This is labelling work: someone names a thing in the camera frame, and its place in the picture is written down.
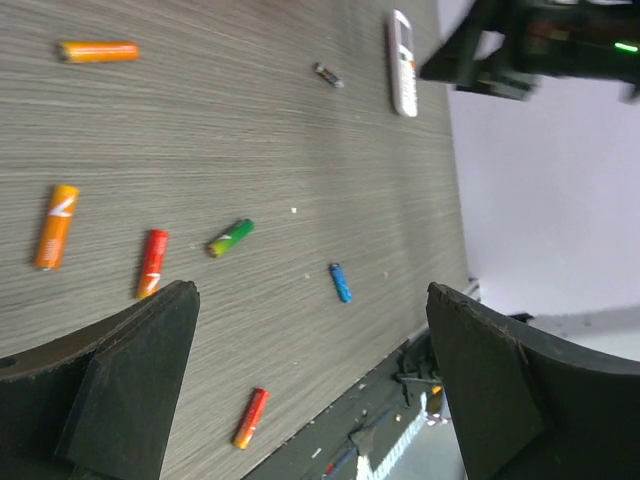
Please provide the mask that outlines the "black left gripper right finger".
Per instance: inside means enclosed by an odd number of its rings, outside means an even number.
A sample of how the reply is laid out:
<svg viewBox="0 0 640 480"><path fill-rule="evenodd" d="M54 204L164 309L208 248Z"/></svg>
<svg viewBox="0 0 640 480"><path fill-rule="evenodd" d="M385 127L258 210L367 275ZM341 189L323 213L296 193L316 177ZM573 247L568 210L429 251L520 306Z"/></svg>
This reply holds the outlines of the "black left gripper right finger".
<svg viewBox="0 0 640 480"><path fill-rule="evenodd" d="M438 283L426 313L468 478L638 478L638 362Z"/></svg>

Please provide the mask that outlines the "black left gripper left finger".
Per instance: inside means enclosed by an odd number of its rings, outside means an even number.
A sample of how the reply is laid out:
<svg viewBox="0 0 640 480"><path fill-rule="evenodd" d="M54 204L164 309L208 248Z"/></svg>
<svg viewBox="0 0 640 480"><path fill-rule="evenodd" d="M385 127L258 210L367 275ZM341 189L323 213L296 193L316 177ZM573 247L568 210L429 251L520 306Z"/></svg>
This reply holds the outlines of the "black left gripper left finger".
<svg viewBox="0 0 640 480"><path fill-rule="evenodd" d="M157 479L200 309L174 281L1 360L4 479Z"/></svg>

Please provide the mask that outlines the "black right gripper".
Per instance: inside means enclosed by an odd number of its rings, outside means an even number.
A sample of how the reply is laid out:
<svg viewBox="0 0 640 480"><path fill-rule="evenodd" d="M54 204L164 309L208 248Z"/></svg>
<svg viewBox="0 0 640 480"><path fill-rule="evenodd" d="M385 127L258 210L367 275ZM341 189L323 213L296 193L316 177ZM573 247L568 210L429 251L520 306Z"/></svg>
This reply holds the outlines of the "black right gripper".
<svg viewBox="0 0 640 480"><path fill-rule="evenodd" d="M418 70L458 91L524 101L540 77L620 81L639 99L636 1L471 3Z"/></svg>

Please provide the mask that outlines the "white air conditioner remote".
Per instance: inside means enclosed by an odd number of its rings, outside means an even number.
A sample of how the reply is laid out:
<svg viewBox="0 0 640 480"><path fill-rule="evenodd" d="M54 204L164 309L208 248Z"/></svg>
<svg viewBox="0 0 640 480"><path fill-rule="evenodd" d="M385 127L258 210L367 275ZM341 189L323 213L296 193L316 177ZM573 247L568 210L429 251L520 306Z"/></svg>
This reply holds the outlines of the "white air conditioner remote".
<svg viewBox="0 0 640 480"><path fill-rule="evenodd" d="M418 102L413 28L406 15L398 9L391 11L388 44L395 110L401 116L415 118Z"/></svg>

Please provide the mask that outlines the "blue battery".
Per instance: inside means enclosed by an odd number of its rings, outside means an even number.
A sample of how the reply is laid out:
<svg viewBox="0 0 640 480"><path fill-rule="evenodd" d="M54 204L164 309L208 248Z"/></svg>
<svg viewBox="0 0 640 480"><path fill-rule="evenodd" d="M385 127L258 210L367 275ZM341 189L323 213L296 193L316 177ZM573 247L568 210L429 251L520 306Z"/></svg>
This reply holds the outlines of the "blue battery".
<svg viewBox="0 0 640 480"><path fill-rule="evenodd" d="M346 279L343 267L338 263L329 265L329 273L334 283L337 295L343 303L352 301L352 293Z"/></svg>

